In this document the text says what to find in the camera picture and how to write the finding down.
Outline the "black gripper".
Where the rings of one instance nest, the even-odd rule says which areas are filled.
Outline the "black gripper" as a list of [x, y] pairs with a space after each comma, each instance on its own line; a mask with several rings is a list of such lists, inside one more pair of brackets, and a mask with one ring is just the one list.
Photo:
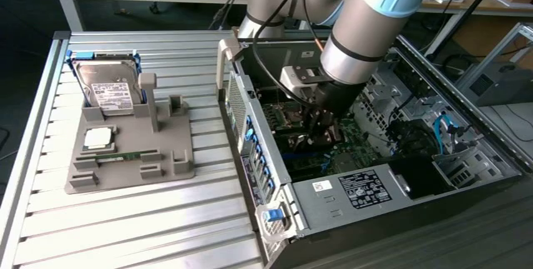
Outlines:
[[340, 121], [365, 86], [367, 82], [352, 85], [341, 82], [319, 84], [314, 91], [316, 106], [305, 107], [304, 111], [304, 148], [332, 148], [344, 142]]

